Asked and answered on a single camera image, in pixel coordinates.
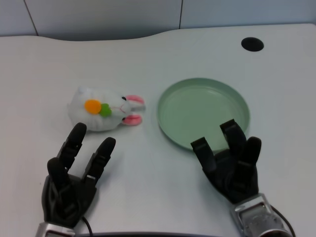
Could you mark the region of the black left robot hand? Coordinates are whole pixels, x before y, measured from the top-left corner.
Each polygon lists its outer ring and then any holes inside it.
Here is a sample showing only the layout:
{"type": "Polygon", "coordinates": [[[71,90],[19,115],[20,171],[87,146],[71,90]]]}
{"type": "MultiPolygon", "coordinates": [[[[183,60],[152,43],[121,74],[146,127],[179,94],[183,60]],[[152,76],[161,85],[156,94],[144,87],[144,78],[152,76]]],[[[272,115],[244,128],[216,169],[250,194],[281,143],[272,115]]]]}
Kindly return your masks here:
{"type": "Polygon", "coordinates": [[[77,123],[58,155],[47,162],[41,203],[46,222],[74,228],[94,200],[96,184],[111,158],[116,145],[112,137],[106,138],[92,154],[81,178],[68,172],[73,165],[87,132],[84,123],[77,123]]]}

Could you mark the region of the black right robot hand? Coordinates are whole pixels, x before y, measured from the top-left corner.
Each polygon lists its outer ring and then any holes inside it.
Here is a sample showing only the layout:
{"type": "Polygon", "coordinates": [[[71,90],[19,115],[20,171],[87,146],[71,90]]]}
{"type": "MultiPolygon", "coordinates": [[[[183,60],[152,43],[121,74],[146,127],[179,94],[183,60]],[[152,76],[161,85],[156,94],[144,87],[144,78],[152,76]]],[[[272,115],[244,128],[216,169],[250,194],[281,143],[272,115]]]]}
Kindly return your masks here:
{"type": "Polygon", "coordinates": [[[234,119],[220,128],[228,149],[214,154],[204,137],[191,146],[213,187],[231,203],[239,203],[259,193],[256,163],[262,141],[257,137],[246,138],[234,119]]]}

